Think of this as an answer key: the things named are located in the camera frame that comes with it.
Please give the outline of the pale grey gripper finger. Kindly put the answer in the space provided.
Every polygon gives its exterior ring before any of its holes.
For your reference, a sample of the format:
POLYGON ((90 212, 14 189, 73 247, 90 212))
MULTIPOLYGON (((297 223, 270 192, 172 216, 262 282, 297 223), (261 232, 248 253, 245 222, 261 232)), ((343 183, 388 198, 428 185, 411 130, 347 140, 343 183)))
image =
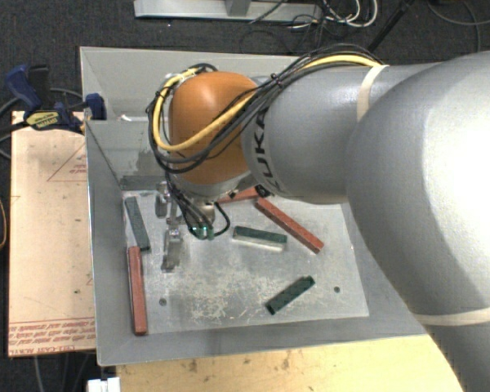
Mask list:
POLYGON ((168 211, 168 204, 170 202, 170 193, 168 183, 164 180, 157 183, 154 212, 157 218, 166 218, 168 211))
POLYGON ((177 228, 168 229, 164 237, 162 271, 172 272, 180 265, 180 259, 185 250, 184 246, 181 231, 177 228))

